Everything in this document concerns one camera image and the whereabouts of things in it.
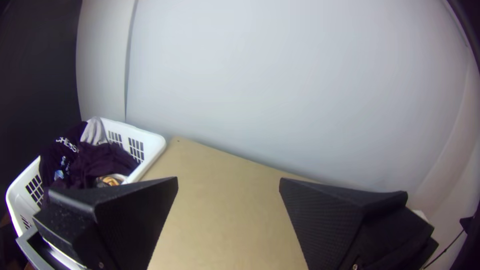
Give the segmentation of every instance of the white plastic laundry basket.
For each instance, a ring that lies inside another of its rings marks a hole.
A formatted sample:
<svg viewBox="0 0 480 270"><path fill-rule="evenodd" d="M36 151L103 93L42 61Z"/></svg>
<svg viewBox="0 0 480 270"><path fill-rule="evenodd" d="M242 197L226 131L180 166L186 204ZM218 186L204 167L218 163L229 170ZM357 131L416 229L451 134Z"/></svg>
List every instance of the white plastic laundry basket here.
<svg viewBox="0 0 480 270"><path fill-rule="evenodd" d="M167 145L165 139L158 134L122 122L105 118L101 121L108 141L120 145L140 163L124 184L137 182L165 150ZM32 226L32 216L40 210L44 191L39 175L39 164L40 157L37 157L6 191L6 204L18 236Z"/></svg>

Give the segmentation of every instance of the white cloth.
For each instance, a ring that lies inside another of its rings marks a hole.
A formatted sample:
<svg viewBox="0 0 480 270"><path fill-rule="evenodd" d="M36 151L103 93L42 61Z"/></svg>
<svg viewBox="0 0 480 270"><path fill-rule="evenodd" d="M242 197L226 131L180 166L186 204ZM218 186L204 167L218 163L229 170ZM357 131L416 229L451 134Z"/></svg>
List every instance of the white cloth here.
<svg viewBox="0 0 480 270"><path fill-rule="evenodd" d="M92 117L86 122L87 124L81 134L80 142L89 143L93 146L108 143L107 133L100 117Z"/></svg>

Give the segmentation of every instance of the clothing pile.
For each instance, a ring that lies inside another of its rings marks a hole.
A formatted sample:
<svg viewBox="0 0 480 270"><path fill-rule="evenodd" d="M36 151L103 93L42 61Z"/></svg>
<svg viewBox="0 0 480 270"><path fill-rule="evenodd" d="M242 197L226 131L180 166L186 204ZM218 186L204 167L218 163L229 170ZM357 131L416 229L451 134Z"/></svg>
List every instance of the clothing pile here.
<svg viewBox="0 0 480 270"><path fill-rule="evenodd" d="M90 189L117 186L139 164L116 143L109 143L102 120L93 117L57 138L40 153L38 168L49 203L48 188Z"/></svg>

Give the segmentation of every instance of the dark purple clothing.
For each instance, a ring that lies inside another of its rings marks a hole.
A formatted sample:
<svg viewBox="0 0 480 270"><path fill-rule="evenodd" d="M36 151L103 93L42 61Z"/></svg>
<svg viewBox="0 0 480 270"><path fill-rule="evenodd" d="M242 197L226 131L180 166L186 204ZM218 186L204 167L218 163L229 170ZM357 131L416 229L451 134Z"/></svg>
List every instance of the dark purple clothing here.
<svg viewBox="0 0 480 270"><path fill-rule="evenodd" d="M137 161L116 143L93 146L86 142L78 145L78 157L70 165L70 177L59 179L54 187L90 189L95 178L110 174L128 176L139 165Z"/></svg>
<svg viewBox="0 0 480 270"><path fill-rule="evenodd" d="M49 187L56 179L68 177L70 165L77 159L79 153L77 146L86 126L87 122L81 122L40 153L38 173L42 187Z"/></svg>

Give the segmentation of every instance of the white backdrop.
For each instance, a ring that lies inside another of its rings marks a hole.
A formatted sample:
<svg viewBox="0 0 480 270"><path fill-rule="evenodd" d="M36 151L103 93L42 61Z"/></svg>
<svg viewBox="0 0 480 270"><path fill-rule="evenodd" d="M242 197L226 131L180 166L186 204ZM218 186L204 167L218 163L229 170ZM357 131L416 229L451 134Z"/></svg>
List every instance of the white backdrop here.
<svg viewBox="0 0 480 270"><path fill-rule="evenodd" d="M311 178L414 191L464 93L437 0L143 0L126 119Z"/></svg>
<svg viewBox="0 0 480 270"><path fill-rule="evenodd" d="M82 120L125 121L126 63L136 0L83 0L76 42Z"/></svg>

